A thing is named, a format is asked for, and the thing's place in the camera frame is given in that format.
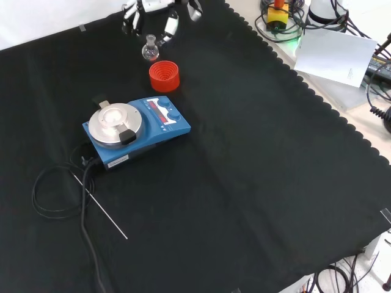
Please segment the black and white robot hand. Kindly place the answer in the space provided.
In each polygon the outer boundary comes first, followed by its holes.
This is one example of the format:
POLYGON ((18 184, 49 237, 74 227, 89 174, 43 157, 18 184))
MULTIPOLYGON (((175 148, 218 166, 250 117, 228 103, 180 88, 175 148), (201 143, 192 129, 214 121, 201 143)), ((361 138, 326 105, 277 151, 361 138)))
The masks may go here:
POLYGON ((197 21, 203 14, 202 6, 199 1, 132 0, 122 5, 122 31, 125 34, 140 37, 142 35, 144 18, 146 16, 168 13, 166 26, 161 37, 157 41, 157 46, 161 47, 170 42, 177 32, 179 16, 176 8, 179 5, 185 5, 187 7, 188 15, 192 21, 197 21))

